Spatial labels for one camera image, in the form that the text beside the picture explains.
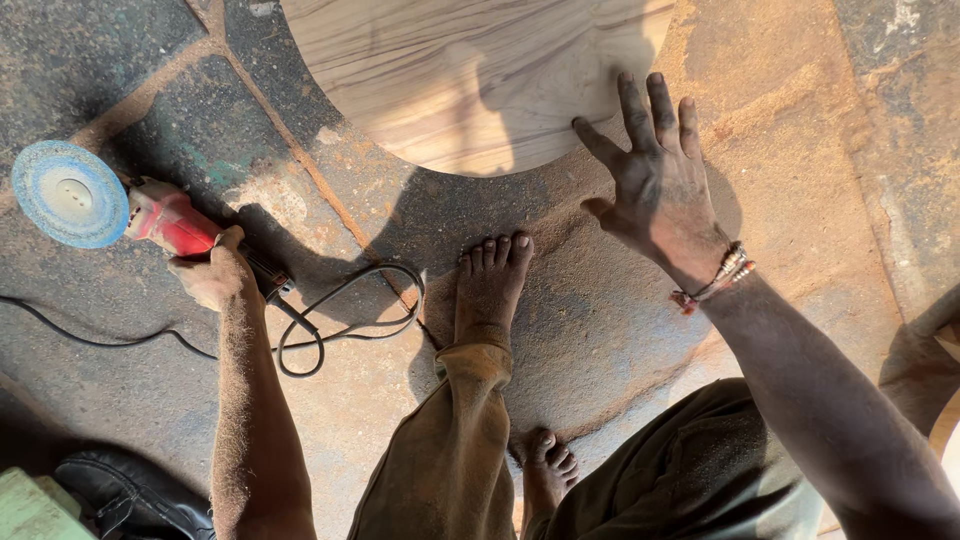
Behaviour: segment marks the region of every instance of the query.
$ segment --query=forearm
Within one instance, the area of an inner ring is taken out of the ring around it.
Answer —
[[[767,424],[838,514],[956,520],[956,498],[924,439],[760,276],[702,308],[736,355]]]
[[[263,298],[248,290],[221,312],[212,481],[217,533],[312,537],[309,477],[273,366]]]

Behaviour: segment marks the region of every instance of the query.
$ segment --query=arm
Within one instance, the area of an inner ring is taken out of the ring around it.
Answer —
[[[217,238],[210,262],[170,260],[197,302],[220,312],[220,420],[211,500],[224,540],[313,539],[310,478],[276,377],[266,304],[237,245],[239,227]]]
[[[730,241],[710,204],[693,100],[681,100],[674,114],[662,76],[652,74],[651,130],[633,76],[621,75],[618,89],[631,152],[574,120],[616,181],[615,203],[584,207],[604,231],[698,292]],[[960,538],[960,503],[924,439],[760,276],[701,306],[736,355],[764,420],[850,538]]]

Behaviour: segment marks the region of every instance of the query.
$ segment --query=human hand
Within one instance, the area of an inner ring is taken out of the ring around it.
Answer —
[[[630,152],[598,134],[584,118],[573,120],[577,136],[616,182],[616,202],[590,199],[582,207],[599,219],[601,229],[652,259],[694,294],[713,280],[730,240],[710,203],[693,98],[680,101],[678,127],[666,82],[660,73],[651,73],[651,130],[633,74],[621,73],[617,90],[633,144]]]
[[[210,261],[194,262],[174,257],[167,261],[167,269],[180,278],[186,293],[197,304],[222,312],[238,299],[264,303],[256,288],[256,280],[247,260],[237,252],[243,229],[232,226],[217,235],[210,250]]]

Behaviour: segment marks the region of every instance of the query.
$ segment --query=green object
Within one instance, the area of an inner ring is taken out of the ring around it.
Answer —
[[[0,538],[5,540],[96,540],[70,514],[76,504],[59,485],[40,479],[40,487],[22,469],[0,475]],[[70,506],[65,509],[57,500]]]

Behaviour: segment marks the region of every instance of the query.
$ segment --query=black shoe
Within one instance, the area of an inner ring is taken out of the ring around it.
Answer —
[[[57,481],[96,510],[100,537],[118,530],[128,538],[215,540],[210,501],[142,457],[113,450],[71,454]]]

